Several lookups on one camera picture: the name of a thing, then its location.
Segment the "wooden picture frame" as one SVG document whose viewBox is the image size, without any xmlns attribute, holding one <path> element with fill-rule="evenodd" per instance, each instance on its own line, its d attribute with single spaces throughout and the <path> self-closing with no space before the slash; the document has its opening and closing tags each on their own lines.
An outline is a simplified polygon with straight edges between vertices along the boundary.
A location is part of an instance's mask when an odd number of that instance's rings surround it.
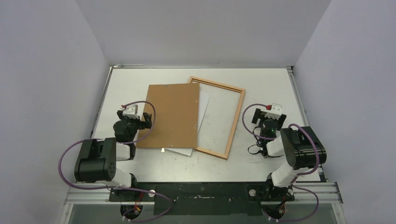
<svg viewBox="0 0 396 224">
<path fill-rule="evenodd" d="M 220 88 L 220 89 L 224 89 L 224 90 L 227 90 L 227 91 L 237 92 L 237 93 L 240 94 L 239 101 L 238 101 L 238 104 L 237 104 L 236 109 L 235 109 L 235 115 L 234 115 L 234 118 L 233 118 L 232 126 L 231 126 L 231 129 L 230 129 L 230 134 L 228 136 L 228 140 L 227 140 L 227 144 L 226 144 L 226 148 L 225 148 L 224 153 L 219 153 L 219 152 L 216 152 L 216 151 L 213 151 L 213 150 L 210 150 L 210 149 L 206 149 L 206 148 L 202 148 L 202 147 L 195 147 L 194 148 L 195 151 L 198 151 L 198 152 L 201 152 L 201 153 L 204 153 L 204 154 L 208 154 L 208 155 L 220 158 L 220 159 L 227 160 L 228 157 L 229 157 L 230 150 L 231 150 L 231 146 L 232 146 L 232 142 L 233 142 L 236 126 L 237 126 L 237 123 L 238 123 L 238 119 L 239 119 L 239 115 L 240 115 L 240 111 L 241 111 L 241 108 L 242 108 L 242 103 L 243 103 L 243 99 L 244 99 L 246 91 L 243 88 L 239 88 L 239 87 L 235 87 L 235 86 L 222 84 L 222 83 L 214 82 L 214 81 L 211 81 L 211 80 L 207 80 L 207 79 L 191 76 L 189 78 L 189 83 L 194 83 L 194 82 L 195 83 L 209 85 L 209 86 Z"/>
</svg>

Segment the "brown backing board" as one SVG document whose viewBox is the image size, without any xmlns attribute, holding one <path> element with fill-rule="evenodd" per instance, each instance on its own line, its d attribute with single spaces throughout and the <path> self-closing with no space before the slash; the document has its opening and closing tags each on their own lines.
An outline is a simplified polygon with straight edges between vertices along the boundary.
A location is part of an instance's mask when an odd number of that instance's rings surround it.
<svg viewBox="0 0 396 224">
<path fill-rule="evenodd" d="M 137 148 L 195 148 L 198 145 L 199 84 L 152 84 L 143 111 L 155 121 Z"/>
</svg>

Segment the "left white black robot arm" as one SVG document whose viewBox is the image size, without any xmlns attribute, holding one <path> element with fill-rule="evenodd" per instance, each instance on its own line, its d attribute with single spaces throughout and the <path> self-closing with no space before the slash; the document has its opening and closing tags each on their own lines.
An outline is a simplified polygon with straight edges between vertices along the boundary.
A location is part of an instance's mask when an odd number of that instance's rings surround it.
<svg viewBox="0 0 396 224">
<path fill-rule="evenodd" d="M 84 140 L 74 168 L 78 182 L 102 183 L 122 187 L 121 195 L 128 201 L 139 196 L 139 187 L 134 174 L 117 168 L 116 162 L 129 161 L 135 157 L 133 143 L 139 130 L 152 127 L 152 115 L 143 113 L 144 120 L 132 112 L 117 111 L 119 120 L 114 123 L 114 137 L 104 140 Z"/>
</svg>

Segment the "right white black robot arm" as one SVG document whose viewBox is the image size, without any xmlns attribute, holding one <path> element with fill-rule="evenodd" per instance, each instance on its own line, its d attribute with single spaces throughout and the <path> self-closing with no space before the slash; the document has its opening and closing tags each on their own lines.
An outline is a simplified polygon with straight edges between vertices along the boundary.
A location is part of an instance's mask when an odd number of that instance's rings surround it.
<svg viewBox="0 0 396 224">
<path fill-rule="evenodd" d="M 260 130 L 254 135 L 258 154 L 264 158 L 284 157 L 285 161 L 270 173 L 263 187 L 263 199 L 292 199 L 291 189 L 298 177 L 313 173 L 327 159 L 326 150 L 310 126 L 291 125 L 283 128 L 286 115 L 281 108 L 269 105 L 257 108 L 252 123 Z"/>
</svg>

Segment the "photo print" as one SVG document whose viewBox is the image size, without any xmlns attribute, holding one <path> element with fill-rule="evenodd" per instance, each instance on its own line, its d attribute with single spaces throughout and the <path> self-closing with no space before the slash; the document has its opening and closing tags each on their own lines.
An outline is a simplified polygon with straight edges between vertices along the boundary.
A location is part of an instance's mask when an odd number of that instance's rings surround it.
<svg viewBox="0 0 396 224">
<path fill-rule="evenodd" d="M 199 133 L 202 121 L 204 119 L 204 115 L 210 100 L 210 94 L 204 91 L 199 92 L 199 108 L 198 108 L 198 124 L 197 124 L 197 133 Z M 171 151 L 174 153 L 178 153 L 184 156 L 191 156 L 193 152 L 193 148 L 162 148 L 161 152 Z"/>
</svg>

